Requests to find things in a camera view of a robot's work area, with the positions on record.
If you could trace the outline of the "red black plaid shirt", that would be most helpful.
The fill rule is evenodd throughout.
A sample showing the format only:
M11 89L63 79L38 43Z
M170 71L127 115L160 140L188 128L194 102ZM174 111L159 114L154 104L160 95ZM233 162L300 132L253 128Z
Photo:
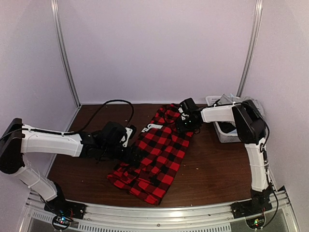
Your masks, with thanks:
M132 145L137 161L117 164L107 179L137 198L159 205L181 166L193 136L193 132L177 131L176 120L180 116L177 105L161 106Z

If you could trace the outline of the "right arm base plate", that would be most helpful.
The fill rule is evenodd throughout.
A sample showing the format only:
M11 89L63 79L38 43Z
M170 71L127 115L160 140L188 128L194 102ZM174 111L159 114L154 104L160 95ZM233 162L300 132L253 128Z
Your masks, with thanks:
M235 219L261 214L272 209L269 198L265 202L260 203L257 198L250 200L235 202L230 205L231 212Z

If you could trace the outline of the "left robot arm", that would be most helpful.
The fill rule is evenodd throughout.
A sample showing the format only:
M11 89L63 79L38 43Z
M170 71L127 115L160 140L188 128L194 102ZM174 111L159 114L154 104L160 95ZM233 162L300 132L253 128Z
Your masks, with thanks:
M124 127L116 122L108 122L95 132L60 132L34 128L15 118L0 139L0 170L18 177L47 206L64 215L70 207L61 187L41 176L23 156L38 152L135 163L141 155L128 145L135 132L136 127Z

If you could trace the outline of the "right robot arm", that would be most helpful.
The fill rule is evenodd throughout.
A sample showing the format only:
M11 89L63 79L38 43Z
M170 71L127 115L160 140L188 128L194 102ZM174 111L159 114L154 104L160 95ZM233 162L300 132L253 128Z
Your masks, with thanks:
M198 107L192 98L180 103L180 118L176 121L179 132L194 132L203 123L233 122L237 136L246 148L251 168L252 184L248 210L258 213L266 206L272 192L269 184L266 143L269 127L253 101L233 102Z

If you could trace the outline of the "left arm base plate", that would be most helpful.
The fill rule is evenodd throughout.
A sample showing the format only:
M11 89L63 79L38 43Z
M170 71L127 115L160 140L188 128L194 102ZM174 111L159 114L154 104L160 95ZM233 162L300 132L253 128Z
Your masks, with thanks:
M83 203L76 203L67 201L64 198L56 197L50 201L46 201L41 197L41 201L44 203L44 210L51 212L57 216L64 216L69 219L83 219L86 209L86 205Z

